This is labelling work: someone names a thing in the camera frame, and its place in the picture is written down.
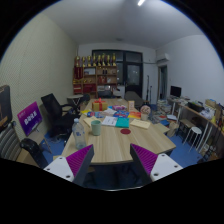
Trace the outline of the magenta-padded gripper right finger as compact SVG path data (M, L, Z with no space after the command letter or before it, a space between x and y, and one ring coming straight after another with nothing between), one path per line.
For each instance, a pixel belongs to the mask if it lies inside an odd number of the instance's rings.
M167 154L155 154L141 146L130 144L130 154L144 185L164 178L182 169Z

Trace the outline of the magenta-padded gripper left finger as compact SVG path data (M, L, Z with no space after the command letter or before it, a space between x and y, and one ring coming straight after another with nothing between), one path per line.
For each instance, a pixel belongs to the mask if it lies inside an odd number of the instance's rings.
M93 156L94 147L88 145L68 157L59 156L44 170L81 186Z

